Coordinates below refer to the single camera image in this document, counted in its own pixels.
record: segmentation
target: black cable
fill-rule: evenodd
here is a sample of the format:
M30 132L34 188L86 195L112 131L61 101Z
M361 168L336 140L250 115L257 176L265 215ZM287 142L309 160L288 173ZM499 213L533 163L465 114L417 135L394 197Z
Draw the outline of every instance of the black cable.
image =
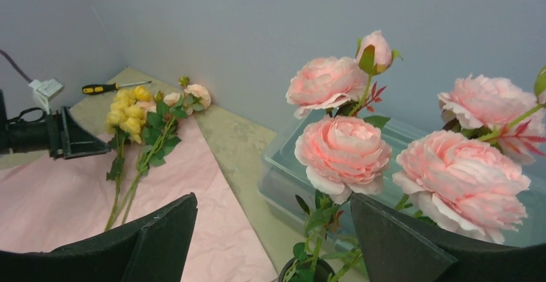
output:
M14 67L14 69L28 82L31 83L32 79L30 79L29 76L27 76L22 69L15 63L15 61L10 57L9 54L7 54L4 50L0 49L0 53L6 58L6 60Z

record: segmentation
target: storage box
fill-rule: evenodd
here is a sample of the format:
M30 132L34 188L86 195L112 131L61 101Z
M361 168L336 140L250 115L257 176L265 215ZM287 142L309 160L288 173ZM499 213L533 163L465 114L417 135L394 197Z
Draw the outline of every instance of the storage box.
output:
M313 111L303 120L293 118L264 151L262 161L262 178L259 182L259 192L269 203L272 212L295 230L303 233L305 214L296 202L295 195L300 195L309 205L314 203L315 189L307 180L305 167L294 156L296 139L303 129L317 122L325 115L324 111ZM392 118L383 128L382 137L393 149L393 158L389 169L384 172L384 192L373 196L376 200L394 207L402 197L402 190L395 185L391 176L401 170L395 157L408 144L426 136L427 133ZM519 232L504 232L506 245L524 247L546 242L546 180L531 177L529 191L520 193L519 199L526 206L529 218L523 220ZM350 204L342 206L344 211L340 217L341 230L329 234L332 239L327 250L344 252L352 248L352 244L344 238L355 235L355 229L350 216Z

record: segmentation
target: yellow and black screwdriver handle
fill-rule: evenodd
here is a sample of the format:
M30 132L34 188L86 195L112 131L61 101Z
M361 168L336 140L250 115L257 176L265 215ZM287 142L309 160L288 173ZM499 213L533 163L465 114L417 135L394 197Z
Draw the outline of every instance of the yellow and black screwdriver handle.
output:
M119 84L88 84L82 87L82 92L87 95L99 95L106 92L119 90Z

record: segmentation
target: pink cloth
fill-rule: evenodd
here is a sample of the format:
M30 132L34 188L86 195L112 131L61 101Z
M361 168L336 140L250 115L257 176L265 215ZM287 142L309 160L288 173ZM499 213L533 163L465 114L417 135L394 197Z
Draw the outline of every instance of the pink cloth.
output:
M141 181L128 220L194 192L199 211L182 281L273 280L275 269L197 123L193 117L182 123L182 142L165 165ZM135 147L127 150L126 165L134 165L137 154ZM0 250L48 252L100 234L113 203L114 183L105 179L113 157L53 161L43 156L0 171ZM122 195L134 175L131 167Z

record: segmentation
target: beige tabletop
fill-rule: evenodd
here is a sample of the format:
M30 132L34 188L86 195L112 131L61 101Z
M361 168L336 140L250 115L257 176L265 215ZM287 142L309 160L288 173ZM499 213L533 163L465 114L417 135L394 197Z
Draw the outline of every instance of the beige tabletop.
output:
M173 75L173 82L178 77L179 75ZM170 93L180 90L133 68L126 68L110 82L123 84L141 80L151 80L152 83L146 86L153 92L162 90L164 93ZM104 118L113 95L114 93L105 93L87 97L71 108L71 114L89 132L94 135L103 134ZM302 241L303 237L275 218L258 193L258 182L261 176L260 155L275 137L275 132L214 105L207 111L194 114L194 116L224 177L243 207L275 269L280 272L284 264L292 258L292 247L295 243ZM45 154L44 151L39 151L4 156L0 159L0 169L27 164L43 154ZM340 262L329 261L329 263L335 270L341 268ZM365 281L365 279L353 270L341 281Z

